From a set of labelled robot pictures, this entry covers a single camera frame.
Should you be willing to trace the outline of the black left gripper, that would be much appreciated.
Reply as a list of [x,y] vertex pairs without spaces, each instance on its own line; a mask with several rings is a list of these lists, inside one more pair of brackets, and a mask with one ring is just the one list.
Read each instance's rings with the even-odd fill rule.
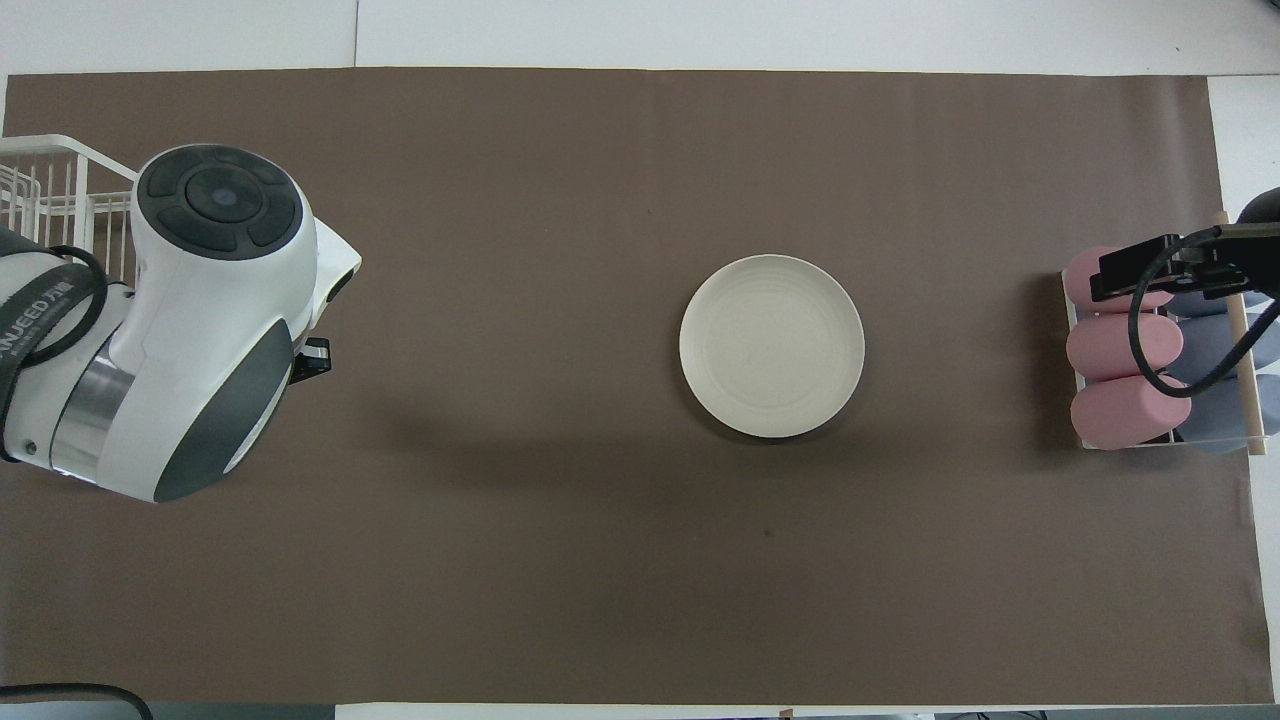
[[332,370],[332,343],[328,338],[307,338],[294,354],[291,384],[326,374]]

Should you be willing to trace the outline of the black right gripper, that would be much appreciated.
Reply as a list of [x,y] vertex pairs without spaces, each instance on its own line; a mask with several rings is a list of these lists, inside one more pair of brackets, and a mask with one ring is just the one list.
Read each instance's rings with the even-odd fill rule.
[[1265,232],[1162,234],[1105,254],[1091,277],[1096,301],[1148,291],[1202,293],[1207,300],[1267,293]]

